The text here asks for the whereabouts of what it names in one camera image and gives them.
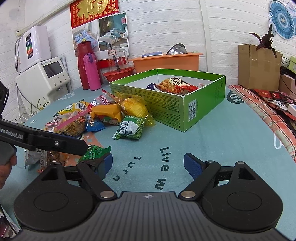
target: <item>pink water bottle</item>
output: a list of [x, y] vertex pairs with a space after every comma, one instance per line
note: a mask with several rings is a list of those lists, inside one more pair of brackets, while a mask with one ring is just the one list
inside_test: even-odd
[[89, 83], [90, 89], [98, 90], [101, 88], [100, 76], [96, 66], [96, 58], [94, 54], [88, 53], [83, 57], [83, 62], [85, 66], [87, 81]]

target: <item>blue candy wrapper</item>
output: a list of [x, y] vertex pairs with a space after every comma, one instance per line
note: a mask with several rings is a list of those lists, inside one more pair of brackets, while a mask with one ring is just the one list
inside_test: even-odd
[[155, 90], [155, 91], [160, 91], [156, 86], [155, 86], [155, 83], [151, 83], [149, 84], [146, 89], [149, 89], [149, 90]]
[[86, 131], [101, 131], [105, 128], [106, 127], [104, 126], [103, 122], [100, 121], [99, 118], [91, 118], [90, 114], [87, 115]]

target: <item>green cardboard box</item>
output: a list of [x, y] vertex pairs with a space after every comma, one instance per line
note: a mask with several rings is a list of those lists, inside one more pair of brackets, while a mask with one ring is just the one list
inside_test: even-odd
[[[146, 89], [150, 83], [179, 77], [188, 84], [207, 84], [184, 96]], [[225, 96], [225, 75], [179, 69], [152, 69], [110, 83], [112, 92], [143, 96], [156, 121], [185, 132]]]
[[291, 70], [294, 74], [296, 74], [296, 58], [291, 56], [290, 58], [290, 64], [288, 66], [288, 69]]

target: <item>green plant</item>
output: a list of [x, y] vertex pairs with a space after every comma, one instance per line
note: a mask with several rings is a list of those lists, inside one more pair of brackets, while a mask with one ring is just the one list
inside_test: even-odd
[[257, 46], [256, 50], [261, 49], [261, 48], [267, 48], [267, 49], [271, 49], [272, 52], [274, 53], [274, 56], [276, 57], [276, 50], [271, 46], [272, 41], [270, 38], [273, 37], [273, 34], [271, 33], [272, 31], [272, 25], [269, 25], [269, 30], [268, 33], [265, 34], [262, 39], [260, 38], [260, 36], [256, 33], [250, 33], [251, 35], [254, 35], [257, 39], [259, 39], [260, 44]]
[[30, 108], [27, 108], [27, 107], [24, 107], [25, 109], [28, 109], [30, 110], [31, 112], [31, 115], [28, 113], [28, 116], [30, 117], [33, 117], [35, 114], [37, 114], [38, 111], [41, 111], [43, 110], [48, 104], [50, 104], [50, 101], [46, 102], [45, 101], [45, 98], [44, 98], [44, 104], [41, 106], [41, 103], [40, 103], [40, 99], [38, 100], [37, 102], [37, 105], [33, 105], [33, 103], [31, 102], [31, 107]]

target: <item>plaid cloth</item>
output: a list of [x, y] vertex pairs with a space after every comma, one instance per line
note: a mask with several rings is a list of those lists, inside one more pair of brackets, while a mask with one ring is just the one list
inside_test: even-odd
[[295, 122], [283, 118], [275, 109], [263, 104], [264, 101], [250, 90], [238, 85], [230, 85], [229, 89], [236, 93], [261, 117], [261, 119], [280, 139], [284, 147], [288, 150], [289, 154], [296, 162], [295, 130], [288, 126], [287, 121], [291, 121], [292, 126], [295, 125]]

